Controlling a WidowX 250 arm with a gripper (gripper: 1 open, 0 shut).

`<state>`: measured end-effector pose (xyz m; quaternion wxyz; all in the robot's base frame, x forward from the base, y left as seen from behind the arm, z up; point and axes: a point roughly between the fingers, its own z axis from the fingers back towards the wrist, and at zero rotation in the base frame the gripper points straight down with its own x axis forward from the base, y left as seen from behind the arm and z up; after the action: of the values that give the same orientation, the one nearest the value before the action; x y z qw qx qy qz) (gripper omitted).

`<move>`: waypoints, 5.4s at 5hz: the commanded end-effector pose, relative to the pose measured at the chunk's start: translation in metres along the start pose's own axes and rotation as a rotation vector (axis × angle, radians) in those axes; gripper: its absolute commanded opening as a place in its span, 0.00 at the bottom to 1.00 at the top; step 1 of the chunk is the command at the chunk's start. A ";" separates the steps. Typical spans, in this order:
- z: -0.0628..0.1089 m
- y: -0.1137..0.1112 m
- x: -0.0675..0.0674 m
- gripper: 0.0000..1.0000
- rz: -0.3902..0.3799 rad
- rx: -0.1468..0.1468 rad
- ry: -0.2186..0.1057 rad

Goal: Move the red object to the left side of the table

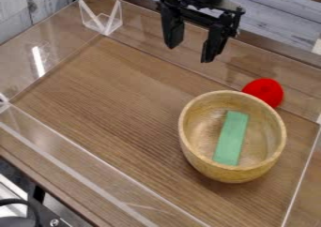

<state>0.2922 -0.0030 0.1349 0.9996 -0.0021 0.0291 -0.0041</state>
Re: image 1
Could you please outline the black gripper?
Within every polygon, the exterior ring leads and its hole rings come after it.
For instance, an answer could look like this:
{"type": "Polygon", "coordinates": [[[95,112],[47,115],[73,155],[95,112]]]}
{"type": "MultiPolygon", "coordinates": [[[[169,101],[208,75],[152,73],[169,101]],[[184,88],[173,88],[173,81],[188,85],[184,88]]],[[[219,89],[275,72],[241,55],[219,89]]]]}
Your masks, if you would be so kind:
{"type": "Polygon", "coordinates": [[[160,0],[160,10],[164,39],[170,49],[184,41],[185,20],[211,27],[202,48],[202,63],[215,60],[225,48],[229,36],[237,36],[241,17],[247,13],[232,0],[160,0]]]}

